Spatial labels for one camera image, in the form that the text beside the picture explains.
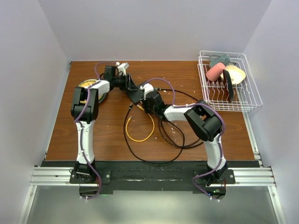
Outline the black network switch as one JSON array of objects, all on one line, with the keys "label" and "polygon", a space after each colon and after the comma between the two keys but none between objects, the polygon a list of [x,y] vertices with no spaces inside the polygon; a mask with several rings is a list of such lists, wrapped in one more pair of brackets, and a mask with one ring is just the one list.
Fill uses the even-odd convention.
[{"label": "black network switch", "polygon": [[130,83],[130,89],[126,91],[127,97],[130,101],[136,105],[144,98],[144,91],[140,89],[141,86],[145,84],[141,82],[140,84],[136,85],[133,81]]}]

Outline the black cable teal plugs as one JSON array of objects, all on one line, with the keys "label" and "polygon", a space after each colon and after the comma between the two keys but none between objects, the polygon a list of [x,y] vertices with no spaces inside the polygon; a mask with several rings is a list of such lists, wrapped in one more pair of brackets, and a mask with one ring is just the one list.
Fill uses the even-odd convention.
[{"label": "black cable teal plugs", "polygon": [[183,92],[183,91],[180,91],[180,90],[176,90],[176,89],[166,89],[166,88],[158,88],[158,87],[154,87],[154,90],[156,90],[156,91],[168,91],[168,92],[172,92],[172,95],[173,95],[173,97],[172,97],[172,101],[171,101],[171,104],[175,104],[175,99],[176,99],[176,93],[180,93],[180,94],[183,94],[183,95],[185,95],[185,96],[187,96],[187,97],[189,97],[189,98],[191,98],[193,101],[195,101],[195,102],[197,102],[198,101],[198,99],[196,99],[194,96],[192,96],[192,95],[190,95],[190,94],[188,94],[188,93],[186,93],[186,92]]}]

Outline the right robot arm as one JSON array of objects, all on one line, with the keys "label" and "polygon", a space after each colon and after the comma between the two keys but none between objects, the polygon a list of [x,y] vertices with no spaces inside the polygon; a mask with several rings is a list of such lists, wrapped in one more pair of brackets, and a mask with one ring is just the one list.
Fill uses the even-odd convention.
[{"label": "right robot arm", "polygon": [[189,105],[165,104],[157,91],[144,95],[142,106],[145,112],[155,115],[160,121],[186,121],[195,135],[204,142],[209,180],[219,183],[224,179],[228,169],[221,144],[225,124],[213,108],[204,100]]}]

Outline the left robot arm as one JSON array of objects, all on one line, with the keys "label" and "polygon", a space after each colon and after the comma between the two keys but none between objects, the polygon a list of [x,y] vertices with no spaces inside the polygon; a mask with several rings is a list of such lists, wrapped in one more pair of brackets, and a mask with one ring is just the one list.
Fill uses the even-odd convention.
[{"label": "left robot arm", "polygon": [[71,116],[78,132],[78,154],[74,167],[74,176],[86,183],[100,178],[95,167],[93,152],[93,128],[99,114],[99,97],[108,94],[114,88],[122,91],[135,91],[136,85],[127,73],[128,63],[116,62],[106,65],[102,76],[88,79],[75,87],[71,105]]}]

